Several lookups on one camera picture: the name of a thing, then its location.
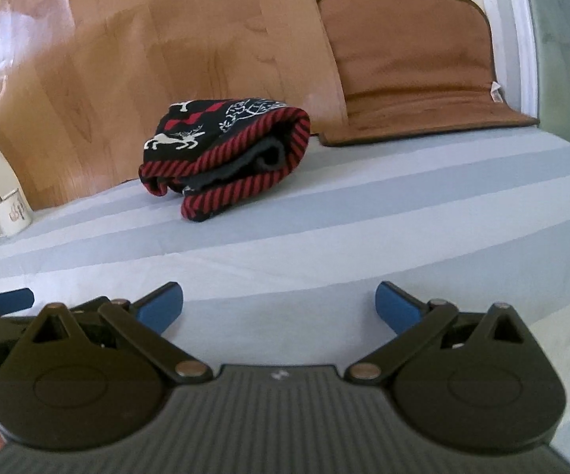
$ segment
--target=blue gripper pad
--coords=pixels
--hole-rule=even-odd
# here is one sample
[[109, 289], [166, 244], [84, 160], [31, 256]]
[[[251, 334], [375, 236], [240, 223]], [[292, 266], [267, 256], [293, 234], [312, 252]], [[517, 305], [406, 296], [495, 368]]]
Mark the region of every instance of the blue gripper pad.
[[129, 312], [139, 322], [162, 335], [182, 313], [184, 293], [175, 282], [169, 282], [131, 305]]
[[0, 315], [18, 312], [33, 306], [34, 294], [30, 289], [19, 289], [0, 294]]
[[388, 281], [381, 282], [377, 287], [374, 308], [397, 335], [418, 324], [428, 310], [425, 303]]

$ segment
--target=triangular cutout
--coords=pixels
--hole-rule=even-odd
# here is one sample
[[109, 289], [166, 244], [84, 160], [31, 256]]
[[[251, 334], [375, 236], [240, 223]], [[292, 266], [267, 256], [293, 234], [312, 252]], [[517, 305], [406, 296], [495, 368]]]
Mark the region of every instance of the triangular cutout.
[[493, 340], [500, 340], [502, 342], [513, 342], [514, 344], [521, 344], [524, 339], [517, 331], [517, 328], [507, 315], [498, 319], [498, 324], [495, 326], [493, 332]]
[[39, 332], [34, 336], [33, 342], [41, 344], [43, 342], [54, 342], [68, 338], [68, 332], [56, 315], [50, 315], [43, 323]]

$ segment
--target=knitted garment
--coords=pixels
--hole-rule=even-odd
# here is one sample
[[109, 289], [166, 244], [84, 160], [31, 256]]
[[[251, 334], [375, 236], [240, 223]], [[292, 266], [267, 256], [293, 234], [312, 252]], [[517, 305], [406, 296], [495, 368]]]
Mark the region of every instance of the knitted garment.
[[262, 98], [175, 103], [145, 142], [140, 181], [156, 196], [183, 193], [182, 216], [204, 221], [292, 172], [309, 126], [304, 110]]

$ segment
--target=folded cloth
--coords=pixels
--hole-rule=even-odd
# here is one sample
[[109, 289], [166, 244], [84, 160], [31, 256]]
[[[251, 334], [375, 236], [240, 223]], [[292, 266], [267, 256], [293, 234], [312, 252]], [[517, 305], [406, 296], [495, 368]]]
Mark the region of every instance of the folded cloth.
[[183, 193], [182, 216], [204, 221], [292, 172], [309, 126], [304, 110], [262, 98], [175, 103], [145, 142], [140, 181], [156, 196]]
[[497, 92], [491, 31], [470, 0], [319, 0], [349, 124], [343, 146], [428, 133], [529, 126]]

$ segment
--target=ribbed black surface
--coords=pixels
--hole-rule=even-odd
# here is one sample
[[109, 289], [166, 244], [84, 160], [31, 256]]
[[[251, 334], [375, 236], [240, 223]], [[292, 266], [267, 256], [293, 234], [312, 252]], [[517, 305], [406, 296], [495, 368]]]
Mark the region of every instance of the ribbed black surface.
[[548, 448], [455, 453], [414, 433], [384, 394], [332, 367], [226, 367], [176, 389], [158, 418], [112, 446], [43, 453], [11, 445], [0, 474], [570, 474]]

